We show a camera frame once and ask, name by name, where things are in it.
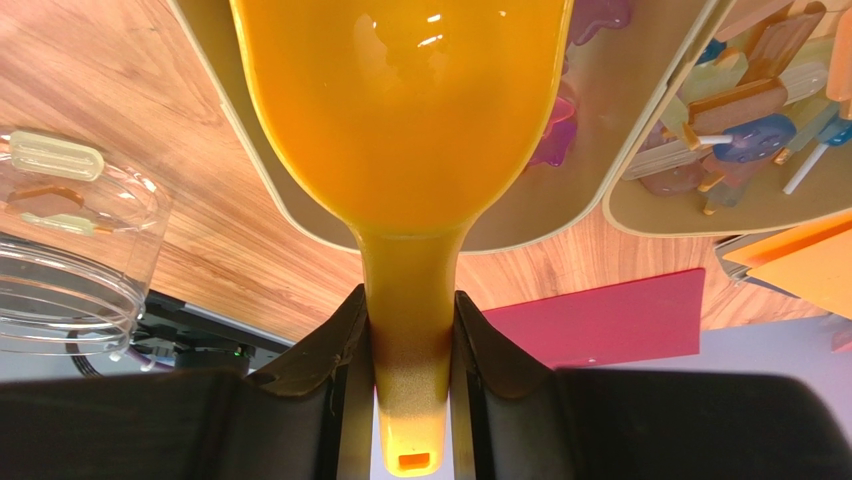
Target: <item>wooden countertop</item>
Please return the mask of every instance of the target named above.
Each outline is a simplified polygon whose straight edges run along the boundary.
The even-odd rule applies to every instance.
[[[165,0],[0,0],[0,11],[0,125],[90,141],[173,193],[152,288],[298,340],[361,281],[357,255],[276,210]],[[712,244],[629,236],[596,209],[537,245],[463,257],[458,286],[487,310],[704,267],[705,329],[823,313],[735,286]]]

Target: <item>glossy surface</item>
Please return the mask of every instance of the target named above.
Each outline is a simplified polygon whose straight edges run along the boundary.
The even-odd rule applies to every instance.
[[[840,17],[825,94],[841,102],[841,115],[852,120],[852,8]]]
[[[441,464],[456,256],[556,93],[570,0],[232,0],[278,156],[358,239],[385,466]]]
[[[628,0],[575,0],[569,35],[574,45],[583,45],[600,29],[619,29],[630,24]]]
[[[556,97],[544,134],[538,142],[529,165],[546,163],[552,167],[562,165],[568,149],[577,136],[577,118],[574,105]]]
[[[780,113],[725,130],[733,141],[714,145],[713,154],[722,162],[748,163],[774,156],[796,135],[796,126]]]
[[[804,13],[767,25],[749,53],[749,69],[742,83],[780,75],[822,21],[825,11],[825,5],[812,2]]]

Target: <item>red board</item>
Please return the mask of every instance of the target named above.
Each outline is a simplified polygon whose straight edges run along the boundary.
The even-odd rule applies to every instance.
[[[494,327],[550,368],[699,353],[704,269],[485,312]]]

